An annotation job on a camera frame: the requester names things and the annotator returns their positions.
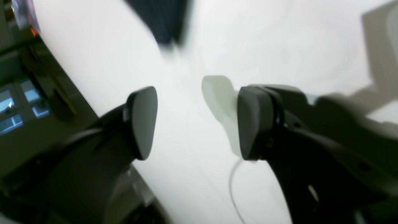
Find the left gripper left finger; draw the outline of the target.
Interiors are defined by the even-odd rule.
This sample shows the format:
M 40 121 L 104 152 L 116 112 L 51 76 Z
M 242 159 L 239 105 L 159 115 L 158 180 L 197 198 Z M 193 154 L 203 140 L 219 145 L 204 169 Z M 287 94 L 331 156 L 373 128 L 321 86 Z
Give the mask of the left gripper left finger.
M 1 178 L 1 215 L 45 223 L 102 224 L 119 176 L 151 152 L 158 97 L 141 88 L 89 128 L 57 143 Z

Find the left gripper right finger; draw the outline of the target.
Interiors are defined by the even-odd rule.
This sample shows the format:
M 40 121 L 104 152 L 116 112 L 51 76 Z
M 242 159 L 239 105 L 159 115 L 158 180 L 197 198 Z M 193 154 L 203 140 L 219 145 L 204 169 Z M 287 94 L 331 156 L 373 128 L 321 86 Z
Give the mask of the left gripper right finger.
M 293 224 L 397 223 L 397 139 L 373 122 L 271 85 L 240 88 L 237 120 L 243 159 L 267 161 Z

